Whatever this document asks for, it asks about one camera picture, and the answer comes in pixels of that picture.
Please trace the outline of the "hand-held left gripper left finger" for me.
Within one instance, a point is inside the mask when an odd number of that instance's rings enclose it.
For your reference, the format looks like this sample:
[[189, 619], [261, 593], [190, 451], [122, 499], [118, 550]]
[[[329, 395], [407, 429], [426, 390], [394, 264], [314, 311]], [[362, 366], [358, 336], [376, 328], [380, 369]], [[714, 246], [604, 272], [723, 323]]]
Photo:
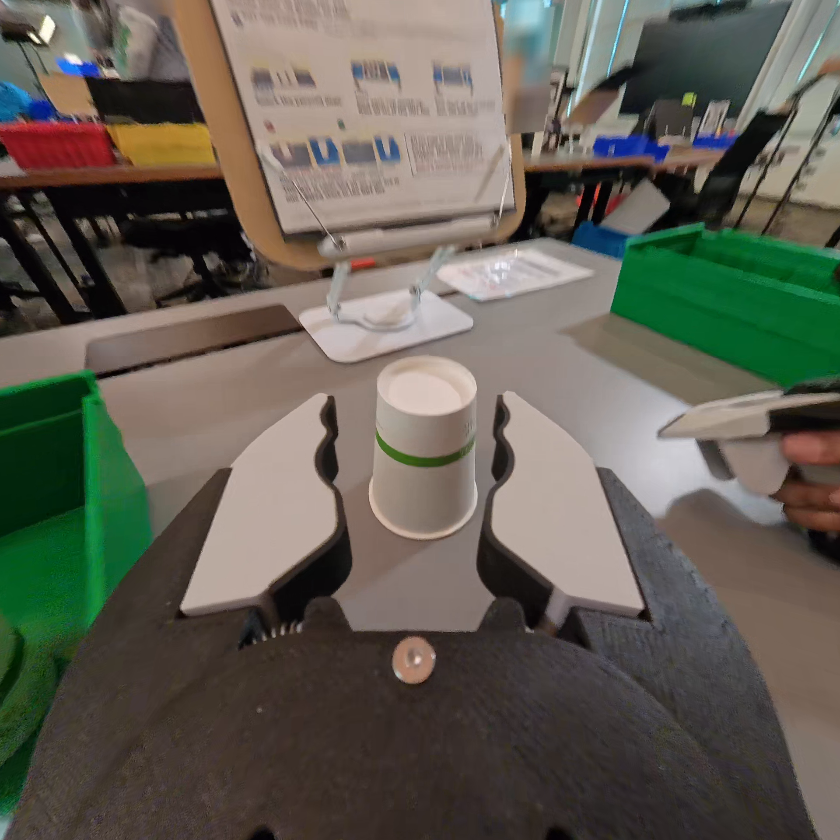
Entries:
[[257, 610], [290, 627], [347, 581], [338, 435], [334, 398], [316, 394], [236, 458], [182, 599], [185, 616]]

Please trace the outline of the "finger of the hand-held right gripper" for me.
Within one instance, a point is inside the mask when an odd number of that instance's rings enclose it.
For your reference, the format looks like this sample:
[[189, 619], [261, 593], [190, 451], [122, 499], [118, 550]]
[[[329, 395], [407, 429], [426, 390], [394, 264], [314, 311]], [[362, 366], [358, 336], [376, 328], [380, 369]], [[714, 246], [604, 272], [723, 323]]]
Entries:
[[659, 438], [760, 438], [770, 431], [770, 412], [780, 391], [759, 392], [691, 407], [658, 430]]

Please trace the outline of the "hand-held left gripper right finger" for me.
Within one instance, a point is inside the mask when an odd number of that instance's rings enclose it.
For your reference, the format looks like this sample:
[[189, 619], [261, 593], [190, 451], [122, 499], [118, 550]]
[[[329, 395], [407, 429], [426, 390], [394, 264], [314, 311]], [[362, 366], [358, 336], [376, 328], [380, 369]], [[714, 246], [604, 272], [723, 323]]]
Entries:
[[515, 392], [497, 397], [494, 478], [477, 570], [529, 631], [559, 631], [575, 609], [636, 620], [645, 601], [597, 467], [560, 425]]

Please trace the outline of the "green plastic bin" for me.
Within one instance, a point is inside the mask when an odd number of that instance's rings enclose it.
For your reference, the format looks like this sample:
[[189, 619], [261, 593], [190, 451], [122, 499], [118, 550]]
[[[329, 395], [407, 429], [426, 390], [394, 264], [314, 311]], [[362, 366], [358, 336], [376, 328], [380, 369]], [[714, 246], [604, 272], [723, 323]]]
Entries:
[[148, 493], [89, 371], [1, 394], [1, 813], [58, 684], [151, 544]]
[[839, 374], [839, 254], [702, 224], [630, 238], [611, 311], [791, 386]]

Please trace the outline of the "white paper cup green band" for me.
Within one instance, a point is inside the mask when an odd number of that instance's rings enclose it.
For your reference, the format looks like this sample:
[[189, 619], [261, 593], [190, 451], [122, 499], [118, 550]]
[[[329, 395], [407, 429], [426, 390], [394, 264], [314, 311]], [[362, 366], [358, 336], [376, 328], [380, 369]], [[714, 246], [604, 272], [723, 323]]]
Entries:
[[369, 502], [378, 521], [412, 540], [436, 540], [473, 516], [476, 485], [474, 375], [462, 364], [414, 355], [376, 381]]

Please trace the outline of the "grey desk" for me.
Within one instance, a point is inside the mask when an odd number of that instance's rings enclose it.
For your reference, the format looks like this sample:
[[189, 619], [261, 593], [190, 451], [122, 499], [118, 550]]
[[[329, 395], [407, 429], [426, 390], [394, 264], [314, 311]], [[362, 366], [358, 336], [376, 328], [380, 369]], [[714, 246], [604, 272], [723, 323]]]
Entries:
[[[423, 349], [478, 384], [479, 508], [413, 542], [367, 500], [375, 380], [292, 333], [100, 380], [163, 530], [59, 688], [8, 838], [838, 838], [838, 569], [722, 485], [683, 408], [760, 381], [609, 315], [618, 268]], [[605, 468], [647, 616], [529, 633], [476, 554], [497, 395]], [[334, 397], [353, 567], [300, 634], [177, 615], [225, 469]]]

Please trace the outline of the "person's right hand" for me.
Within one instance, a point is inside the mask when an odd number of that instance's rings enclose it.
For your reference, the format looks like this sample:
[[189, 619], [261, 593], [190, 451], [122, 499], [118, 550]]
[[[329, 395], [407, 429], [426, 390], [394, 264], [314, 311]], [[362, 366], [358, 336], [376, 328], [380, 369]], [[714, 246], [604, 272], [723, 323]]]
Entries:
[[787, 434], [780, 441], [780, 450], [791, 470], [771, 498], [782, 505], [784, 516], [795, 526], [838, 532], [838, 481], [824, 479], [828, 469], [839, 467], [839, 432]]

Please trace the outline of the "grey folded board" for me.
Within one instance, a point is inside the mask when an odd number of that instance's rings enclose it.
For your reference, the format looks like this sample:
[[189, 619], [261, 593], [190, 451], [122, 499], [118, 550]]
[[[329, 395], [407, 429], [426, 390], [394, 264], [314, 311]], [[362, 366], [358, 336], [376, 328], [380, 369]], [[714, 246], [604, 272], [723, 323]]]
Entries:
[[601, 227], [616, 234], [643, 235], [670, 209], [671, 202], [648, 178], [635, 185], [616, 208], [605, 215]]

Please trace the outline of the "laminated paper card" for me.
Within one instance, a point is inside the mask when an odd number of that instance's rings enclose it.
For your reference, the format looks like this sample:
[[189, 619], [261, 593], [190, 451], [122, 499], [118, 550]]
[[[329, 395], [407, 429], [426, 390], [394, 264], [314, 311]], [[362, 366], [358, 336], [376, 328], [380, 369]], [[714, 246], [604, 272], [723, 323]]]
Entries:
[[437, 278], [472, 301], [487, 302], [565, 286], [593, 274], [592, 269], [538, 250], [513, 248], [495, 255], [482, 251], [463, 262], [448, 262]]

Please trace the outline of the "wooden table with bins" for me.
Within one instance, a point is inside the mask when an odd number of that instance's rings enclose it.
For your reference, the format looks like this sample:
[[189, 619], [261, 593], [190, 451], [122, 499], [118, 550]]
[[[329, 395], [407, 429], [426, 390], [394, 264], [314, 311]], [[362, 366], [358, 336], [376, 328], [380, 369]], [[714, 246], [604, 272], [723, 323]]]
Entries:
[[572, 234], [584, 222], [599, 224], [607, 206], [621, 187], [634, 184], [641, 178], [654, 179], [660, 173], [688, 174], [712, 168], [724, 155], [722, 150], [672, 150], [659, 161], [649, 154], [604, 157], [593, 154], [538, 154], [528, 157], [524, 164], [526, 178], [526, 215], [536, 221], [542, 205], [532, 198], [556, 186], [563, 177], [571, 186], [580, 187], [581, 200], [577, 206]]

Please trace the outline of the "black office chair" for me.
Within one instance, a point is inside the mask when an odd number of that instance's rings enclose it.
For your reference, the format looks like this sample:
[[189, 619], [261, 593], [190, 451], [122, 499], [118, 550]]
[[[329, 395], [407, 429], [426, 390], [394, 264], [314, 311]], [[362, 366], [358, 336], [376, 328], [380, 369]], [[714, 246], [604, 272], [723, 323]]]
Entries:
[[157, 308], [194, 303], [265, 287], [266, 266], [235, 215], [163, 219], [133, 217], [119, 227], [124, 244], [150, 252], [150, 262], [188, 259], [194, 280], [154, 298]]

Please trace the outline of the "plain wooden board stand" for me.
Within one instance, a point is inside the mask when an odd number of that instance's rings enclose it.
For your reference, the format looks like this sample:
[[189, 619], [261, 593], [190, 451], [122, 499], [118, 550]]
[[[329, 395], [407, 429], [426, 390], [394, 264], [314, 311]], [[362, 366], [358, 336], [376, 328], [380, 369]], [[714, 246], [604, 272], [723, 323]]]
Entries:
[[644, 70], [644, 64], [630, 64], [604, 78], [572, 108], [566, 125], [584, 128], [597, 123], [617, 100], [621, 89]]

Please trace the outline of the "black monitor screen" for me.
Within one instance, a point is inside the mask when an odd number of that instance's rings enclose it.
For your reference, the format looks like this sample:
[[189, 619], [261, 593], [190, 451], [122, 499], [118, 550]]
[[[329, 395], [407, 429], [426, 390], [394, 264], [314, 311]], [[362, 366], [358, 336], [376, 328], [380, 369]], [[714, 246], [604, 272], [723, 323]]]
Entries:
[[731, 2], [647, 22], [633, 58], [640, 71], [626, 83], [619, 113], [640, 117], [658, 100], [691, 93], [696, 116], [711, 102], [729, 102], [728, 117], [739, 117], [790, 8]]

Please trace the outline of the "wooden table black legs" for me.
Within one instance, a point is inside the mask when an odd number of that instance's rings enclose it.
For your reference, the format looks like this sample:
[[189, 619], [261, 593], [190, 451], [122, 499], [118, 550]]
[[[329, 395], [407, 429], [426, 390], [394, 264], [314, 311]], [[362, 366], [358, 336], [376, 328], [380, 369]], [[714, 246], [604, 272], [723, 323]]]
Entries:
[[20, 232], [5, 202], [16, 196], [22, 203], [32, 193], [43, 193], [78, 257], [87, 280], [70, 274], [70, 281], [93, 319], [127, 313], [93, 245], [79, 226], [85, 219], [152, 216], [234, 210], [218, 164], [165, 166], [113, 165], [3, 174], [2, 238], [62, 324], [79, 322], [81, 315], [58, 287], [42, 259]]

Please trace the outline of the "yellow plastic bin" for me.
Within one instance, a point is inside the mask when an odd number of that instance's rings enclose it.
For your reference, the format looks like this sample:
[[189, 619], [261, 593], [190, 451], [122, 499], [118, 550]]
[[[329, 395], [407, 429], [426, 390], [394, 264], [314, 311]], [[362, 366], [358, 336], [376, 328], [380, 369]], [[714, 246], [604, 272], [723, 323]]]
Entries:
[[122, 158], [134, 166], [214, 165], [207, 126], [199, 122], [111, 124], [108, 132]]

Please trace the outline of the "printed instruction sheet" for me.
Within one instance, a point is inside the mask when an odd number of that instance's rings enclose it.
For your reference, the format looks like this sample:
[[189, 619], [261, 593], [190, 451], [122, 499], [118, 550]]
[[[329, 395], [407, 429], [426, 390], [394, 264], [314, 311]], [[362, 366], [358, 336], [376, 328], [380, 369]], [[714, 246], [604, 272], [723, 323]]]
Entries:
[[513, 209], [492, 2], [212, 9], [283, 234]]

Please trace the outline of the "red plastic bin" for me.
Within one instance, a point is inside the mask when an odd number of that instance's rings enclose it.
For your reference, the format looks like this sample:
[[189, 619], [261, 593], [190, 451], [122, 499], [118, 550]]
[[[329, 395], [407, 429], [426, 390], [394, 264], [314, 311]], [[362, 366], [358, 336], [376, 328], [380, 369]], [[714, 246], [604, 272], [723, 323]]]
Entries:
[[96, 122], [6, 122], [1, 141], [25, 171], [110, 167], [110, 134]]

